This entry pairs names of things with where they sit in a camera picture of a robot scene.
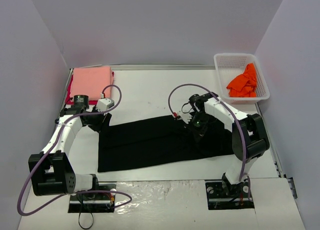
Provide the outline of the black t-shirt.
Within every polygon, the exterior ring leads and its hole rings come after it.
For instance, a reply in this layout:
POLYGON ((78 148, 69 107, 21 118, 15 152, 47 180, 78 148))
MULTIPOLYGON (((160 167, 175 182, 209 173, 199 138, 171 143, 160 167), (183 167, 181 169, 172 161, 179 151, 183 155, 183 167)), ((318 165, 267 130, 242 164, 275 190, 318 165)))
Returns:
POLYGON ((99 173, 134 170, 233 154, 232 135, 217 121, 196 141, 170 115, 111 125, 106 115, 98 140, 99 173))

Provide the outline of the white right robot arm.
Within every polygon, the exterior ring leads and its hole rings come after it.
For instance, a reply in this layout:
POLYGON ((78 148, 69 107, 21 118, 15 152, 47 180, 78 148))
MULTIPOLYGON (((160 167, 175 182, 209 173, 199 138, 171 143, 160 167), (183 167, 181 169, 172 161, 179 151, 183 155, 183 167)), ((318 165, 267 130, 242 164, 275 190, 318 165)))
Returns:
POLYGON ((232 107, 212 92, 194 94, 188 104, 191 113, 180 111, 178 115, 196 139, 205 136, 211 121, 222 124, 231 134, 234 160, 222 175, 221 189, 226 196, 232 197, 239 192, 239 184, 244 182, 253 164, 270 148, 263 119, 257 113, 248 114, 232 107))

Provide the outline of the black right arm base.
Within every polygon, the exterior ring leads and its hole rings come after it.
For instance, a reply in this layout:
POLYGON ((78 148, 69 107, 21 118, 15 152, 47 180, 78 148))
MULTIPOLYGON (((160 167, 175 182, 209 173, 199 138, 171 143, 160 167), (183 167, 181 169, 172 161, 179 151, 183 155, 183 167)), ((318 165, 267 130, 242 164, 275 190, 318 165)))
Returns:
POLYGON ((207 207, 211 211, 255 208, 247 180, 234 186, 229 193, 223 188, 222 180, 206 180, 205 190, 207 207))

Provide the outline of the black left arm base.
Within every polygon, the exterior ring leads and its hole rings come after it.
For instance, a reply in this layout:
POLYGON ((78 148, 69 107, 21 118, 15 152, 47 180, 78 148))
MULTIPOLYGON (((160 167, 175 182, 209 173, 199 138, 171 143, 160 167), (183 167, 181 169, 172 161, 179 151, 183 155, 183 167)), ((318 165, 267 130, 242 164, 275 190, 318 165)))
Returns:
POLYGON ((108 193, 70 195, 68 213, 113 213, 115 197, 108 193))

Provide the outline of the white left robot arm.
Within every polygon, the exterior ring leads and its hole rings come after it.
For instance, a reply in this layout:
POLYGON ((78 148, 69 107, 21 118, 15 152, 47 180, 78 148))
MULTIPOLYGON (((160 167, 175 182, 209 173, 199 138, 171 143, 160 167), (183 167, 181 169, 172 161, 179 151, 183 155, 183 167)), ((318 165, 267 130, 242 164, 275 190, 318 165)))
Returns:
POLYGON ((101 187, 96 175, 75 173, 68 155, 81 128, 88 126, 98 132, 107 116, 106 111, 114 105, 112 99, 101 98, 89 111, 89 97, 75 95, 73 104, 60 111, 49 143, 40 153, 32 154, 28 159, 36 196, 71 195, 81 191, 89 199, 100 195, 101 187))

